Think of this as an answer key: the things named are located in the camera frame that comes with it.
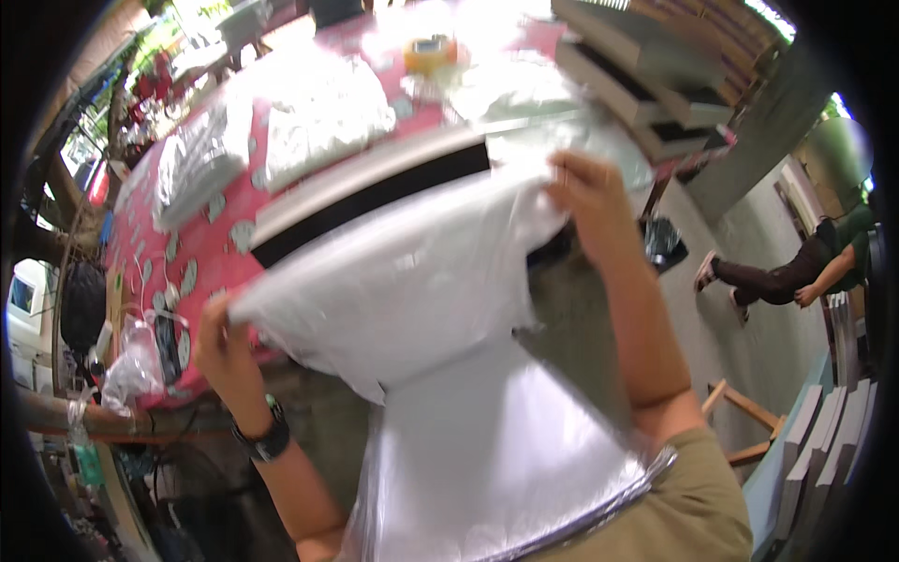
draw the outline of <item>person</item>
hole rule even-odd
[[[602,277],[631,418],[655,451],[670,444],[673,464],[651,491],[599,531],[528,557],[563,560],[748,560],[752,533],[741,489],[692,390],[655,270],[643,254],[618,168],[572,151],[550,159],[552,201],[571,214],[584,255]],[[243,439],[275,426],[263,380],[247,346],[247,326],[227,322],[225,295],[203,310],[194,357],[230,409]],[[293,440],[269,462],[256,460],[302,562],[340,552],[346,515]]]
[[[801,308],[825,294],[850,290],[865,280],[868,231],[874,213],[858,202],[838,219],[825,217],[802,243],[790,263],[765,271],[722,260],[709,252],[696,272],[693,288],[699,293],[715,280],[733,285],[730,301],[741,325],[749,321],[749,305],[758,299],[772,305],[796,302]]]

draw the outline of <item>wooden leg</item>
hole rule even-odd
[[[716,384],[714,387],[709,384],[708,389],[711,390],[711,394],[708,395],[708,398],[706,398],[706,401],[702,404],[702,415],[705,417],[708,417],[708,415],[712,411],[712,408],[715,407],[715,404],[718,402],[718,400],[720,400],[721,397],[725,394],[725,390],[727,390],[727,381],[721,379],[721,382]]]
[[[727,387],[727,390],[725,390],[725,400],[743,410],[753,420],[764,425],[770,431],[774,431],[774,428],[778,426],[779,419],[777,416],[751,401],[749,398],[743,396],[733,388]]]
[[[778,420],[778,424],[774,426],[774,431],[771,432],[771,437],[769,438],[769,441],[774,442],[774,440],[778,438],[778,435],[780,435],[780,430],[782,430],[784,428],[784,424],[786,422],[787,422],[787,417],[785,415],[782,415],[780,417],[780,419]]]
[[[765,456],[765,453],[768,452],[770,446],[771,443],[765,441],[737,452],[728,453],[727,462],[729,462],[732,467],[741,467],[743,465],[752,464],[753,462],[761,460],[762,457]]]
[[[653,183],[653,189],[649,192],[649,199],[646,200],[646,205],[643,207],[643,213],[640,215],[641,219],[649,220],[652,217],[655,205],[662,198],[665,189],[668,187],[668,182],[670,182],[671,179],[672,177],[668,176]]]

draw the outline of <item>window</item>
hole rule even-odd
[[[34,304],[34,287],[18,277],[13,277],[13,286],[10,287],[9,302],[29,316],[31,306]]]

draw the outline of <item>watch strap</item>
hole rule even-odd
[[[240,433],[237,423],[232,419],[231,433],[244,446],[250,458],[259,462],[272,462],[277,459],[290,444],[290,428],[284,419],[284,410],[272,397],[267,397],[271,408],[272,423],[269,431],[262,437],[249,439]]]

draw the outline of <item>sleeve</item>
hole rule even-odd
[[[854,269],[865,271],[866,262],[868,261],[868,232],[859,232],[852,238],[850,245],[855,252]]]

